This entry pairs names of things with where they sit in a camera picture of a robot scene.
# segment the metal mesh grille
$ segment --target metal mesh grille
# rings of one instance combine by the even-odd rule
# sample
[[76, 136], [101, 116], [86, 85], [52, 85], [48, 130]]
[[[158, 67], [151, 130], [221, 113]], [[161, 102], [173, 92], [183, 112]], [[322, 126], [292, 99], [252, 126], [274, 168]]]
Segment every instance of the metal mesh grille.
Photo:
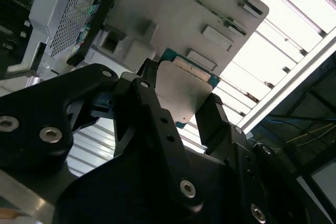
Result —
[[52, 57], [76, 43], [80, 30], [88, 19], [88, 11], [93, 1], [69, 0], [50, 46]]

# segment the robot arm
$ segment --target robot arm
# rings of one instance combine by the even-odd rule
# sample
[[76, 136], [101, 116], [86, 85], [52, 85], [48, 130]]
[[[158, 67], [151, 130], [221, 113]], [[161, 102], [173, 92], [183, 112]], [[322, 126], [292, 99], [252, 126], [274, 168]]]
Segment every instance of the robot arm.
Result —
[[[156, 69], [118, 79], [94, 64], [0, 98], [2, 196], [44, 223], [330, 223], [216, 95], [196, 113], [206, 154], [184, 147]], [[72, 135], [100, 117], [115, 120], [114, 159], [76, 179]]]

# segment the mounting hole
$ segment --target mounting hole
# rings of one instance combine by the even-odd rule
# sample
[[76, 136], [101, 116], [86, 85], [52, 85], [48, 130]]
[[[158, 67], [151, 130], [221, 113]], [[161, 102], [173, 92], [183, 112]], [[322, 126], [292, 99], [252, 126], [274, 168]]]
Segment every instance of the mounting hole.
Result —
[[247, 170], [248, 175], [250, 175], [252, 178], [255, 178], [254, 173], [251, 170]]
[[168, 123], [168, 120], [166, 118], [160, 118], [160, 119], [161, 119], [161, 122]]
[[245, 158], [246, 158], [247, 162], [252, 163], [252, 159], [249, 156], [246, 155]]
[[5, 128], [9, 128], [13, 125], [13, 123], [11, 121], [5, 120], [0, 122], [0, 126], [1, 127], [5, 127]]
[[170, 136], [170, 135], [168, 135], [168, 136], [167, 136], [167, 140], [168, 140], [169, 142], [174, 142], [174, 141], [175, 141], [175, 138], [172, 137], [172, 136]]
[[47, 131], [46, 136], [47, 137], [56, 137], [57, 133], [55, 131]]
[[149, 88], [149, 84], [144, 81], [140, 82], [140, 84], [143, 85], [145, 88]]

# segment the metal plate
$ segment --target metal plate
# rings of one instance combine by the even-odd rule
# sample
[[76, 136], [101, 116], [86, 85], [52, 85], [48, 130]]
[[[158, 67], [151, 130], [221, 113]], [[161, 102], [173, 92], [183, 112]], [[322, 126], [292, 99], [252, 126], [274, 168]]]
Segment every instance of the metal plate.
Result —
[[[192, 49], [217, 64], [213, 72], [219, 75], [268, 13], [267, 6], [255, 0], [263, 11], [262, 17], [257, 19], [239, 7], [239, 1], [202, 0], [221, 15], [244, 26], [246, 36], [237, 36], [225, 27], [220, 18], [195, 0], [115, 0], [108, 24], [129, 36], [143, 37], [148, 23], [153, 22], [158, 29], [151, 44], [157, 55], [161, 56], [166, 48], [171, 48], [186, 56]], [[234, 43], [229, 52], [202, 35], [207, 25]]]
[[170, 111], [173, 120], [187, 123], [213, 89], [207, 82], [164, 61], [157, 71], [155, 90], [161, 107]]

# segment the metal screw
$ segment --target metal screw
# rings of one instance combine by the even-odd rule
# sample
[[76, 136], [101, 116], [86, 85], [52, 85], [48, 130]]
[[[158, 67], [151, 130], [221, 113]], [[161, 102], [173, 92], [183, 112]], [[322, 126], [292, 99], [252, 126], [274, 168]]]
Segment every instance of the metal screw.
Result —
[[192, 199], [196, 196], [196, 188], [189, 180], [183, 180], [180, 183], [181, 192], [188, 198]]
[[62, 132], [55, 127], [45, 127], [40, 131], [40, 138], [42, 139], [42, 141], [49, 144], [59, 142], [62, 136]]
[[0, 116], [0, 131], [1, 132], [12, 132], [16, 130], [19, 127], [20, 123], [18, 119], [8, 116], [8, 115], [3, 115]]
[[49, 65], [46, 61], [44, 61], [44, 62], [41, 64], [41, 66], [42, 66], [43, 68], [45, 68], [45, 69], [49, 69], [49, 68], [50, 68], [50, 65]]
[[143, 85], [145, 88], [148, 88], [148, 87], [149, 87], [149, 85], [148, 85], [147, 83], [143, 82], [143, 81], [140, 82], [140, 84]]
[[235, 126], [235, 130], [236, 132], [238, 132], [239, 134], [242, 134], [243, 131], [238, 127], [238, 126]]
[[103, 71], [103, 75], [107, 76], [107, 77], [111, 77], [112, 74], [110, 72], [107, 71]]
[[271, 155], [272, 154], [272, 152], [271, 152], [271, 150], [267, 147], [267, 146], [263, 146], [263, 149], [264, 149], [264, 151], [268, 154], [268, 155]]
[[261, 224], [266, 223], [266, 217], [258, 206], [251, 204], [251, 212], [253, 217], [256, 218], [257, 221], [259, 221], [259, 223]]

